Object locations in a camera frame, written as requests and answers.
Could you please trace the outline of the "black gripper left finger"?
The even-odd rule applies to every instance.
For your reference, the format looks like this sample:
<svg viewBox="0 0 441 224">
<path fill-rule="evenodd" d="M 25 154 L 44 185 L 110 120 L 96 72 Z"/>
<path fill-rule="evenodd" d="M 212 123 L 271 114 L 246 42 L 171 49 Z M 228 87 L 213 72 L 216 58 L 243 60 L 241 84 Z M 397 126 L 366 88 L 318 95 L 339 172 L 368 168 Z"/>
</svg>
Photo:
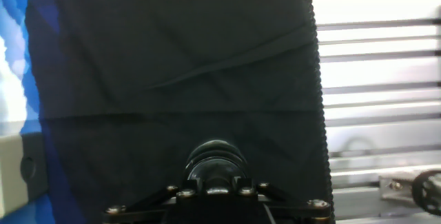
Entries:
<svg viewBox="0 0 441 224">
<path fill-rule="evenodd" d="M 198 181 L 186 180 L 181 186 L 168 185 L 132 205 L 113 205 L 102 213 L 102 223 L 137 224 L 160 223 L 165 214 L 174 206 L 178 197 L 187 198 L 198 193 Z"/>
</svg>

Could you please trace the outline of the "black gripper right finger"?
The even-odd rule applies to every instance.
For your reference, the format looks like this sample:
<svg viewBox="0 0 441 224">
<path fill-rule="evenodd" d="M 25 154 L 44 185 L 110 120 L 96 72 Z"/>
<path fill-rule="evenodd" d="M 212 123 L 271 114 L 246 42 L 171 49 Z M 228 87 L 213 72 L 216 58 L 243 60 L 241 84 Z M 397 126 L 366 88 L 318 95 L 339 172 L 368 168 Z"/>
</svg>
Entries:
<svg viewBox="0 0 441 224">
<path fill-rule="evenodd" d="M 236 179 L 236 194 L 243 200 L 250 200 L 257 206 L 263 207 L 273 223 L 278 220 L 290 220 L 294 223 L 331 223 L 330 203 L 321 199 L 297 200 L 271 183 Z"/>
</svg>

